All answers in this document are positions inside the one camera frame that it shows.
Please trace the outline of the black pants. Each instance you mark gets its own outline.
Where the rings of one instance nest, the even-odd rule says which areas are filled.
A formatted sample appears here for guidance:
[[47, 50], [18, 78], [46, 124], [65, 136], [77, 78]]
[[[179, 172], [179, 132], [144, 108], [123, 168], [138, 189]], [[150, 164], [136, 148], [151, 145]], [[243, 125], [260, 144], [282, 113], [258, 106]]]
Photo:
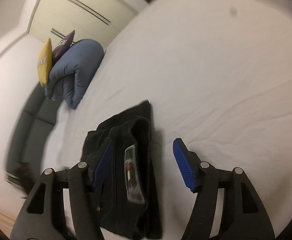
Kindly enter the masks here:
[[98, 156], [105, 140], [112, 139], [111, 169], [102, 187], [93, 188], [91, 202], [100, 227], [129, 239], [160, 239], [162, 226], [151, 160], [151, 104], [140, 104], [116, 114], [89, 131], [81, 161]]

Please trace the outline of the grey headboard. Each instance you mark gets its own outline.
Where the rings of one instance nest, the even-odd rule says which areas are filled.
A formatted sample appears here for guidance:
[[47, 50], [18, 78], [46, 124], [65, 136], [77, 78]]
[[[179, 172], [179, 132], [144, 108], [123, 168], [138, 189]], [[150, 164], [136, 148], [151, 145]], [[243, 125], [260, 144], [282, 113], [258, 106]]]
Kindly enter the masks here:
[[29, 194], [41, 175], [44, 146], [53, 130], [61, 99], [48, 100], [37, 85], [30, 94], [11, 138], [6, 159], [6, 179]]

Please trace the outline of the blue folded duvet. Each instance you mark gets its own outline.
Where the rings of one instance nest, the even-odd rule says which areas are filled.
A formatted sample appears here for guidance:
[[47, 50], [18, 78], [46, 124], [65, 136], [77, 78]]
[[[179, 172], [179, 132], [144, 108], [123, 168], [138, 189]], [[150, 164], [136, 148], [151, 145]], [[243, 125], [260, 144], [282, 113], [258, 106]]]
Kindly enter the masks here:
[[50, 71], [44, 87], [46, 98], [62, 98], [70, 109], [76, 109], [103, 57], [103, 47], [95, 40], [83, 39], [70, 46]]

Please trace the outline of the yellow cushion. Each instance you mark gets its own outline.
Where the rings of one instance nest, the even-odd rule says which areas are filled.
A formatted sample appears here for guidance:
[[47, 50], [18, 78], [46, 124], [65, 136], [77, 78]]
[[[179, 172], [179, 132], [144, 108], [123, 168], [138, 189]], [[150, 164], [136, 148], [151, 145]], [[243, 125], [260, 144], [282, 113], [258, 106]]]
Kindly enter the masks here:
[[37, 75], [41, 87], [44, 87], [49, 80], [49, 73], [52, 69], [52, 52], [51, 39], [49, 38], [43, 45], [37, 62]]

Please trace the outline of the purple cushion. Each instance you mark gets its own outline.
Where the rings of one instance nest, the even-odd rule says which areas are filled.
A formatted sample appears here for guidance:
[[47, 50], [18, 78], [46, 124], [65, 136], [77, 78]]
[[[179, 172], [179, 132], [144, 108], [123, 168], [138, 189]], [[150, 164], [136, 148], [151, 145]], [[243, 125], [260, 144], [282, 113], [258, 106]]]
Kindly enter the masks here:
[[64, 37], [57, 46], [52, 51], [52, 64], [56, 64], [56, 62], [62, 57], [62, 55], [70, 48], [73, 44], [73, 39], [75, 36], [75, 30], [70, 32], [66, 37]]

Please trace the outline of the cream wardrobe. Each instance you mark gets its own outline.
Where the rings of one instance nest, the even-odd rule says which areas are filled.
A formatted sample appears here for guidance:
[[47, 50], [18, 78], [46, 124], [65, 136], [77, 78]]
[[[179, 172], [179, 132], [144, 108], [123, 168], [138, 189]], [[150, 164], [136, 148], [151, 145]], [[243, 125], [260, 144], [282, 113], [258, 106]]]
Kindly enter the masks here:
[[106, 48], [147, 6], [145, 0], [38, 0], [29, 35], [56, 47], [73, 31], [74, 41], [91, 38]]

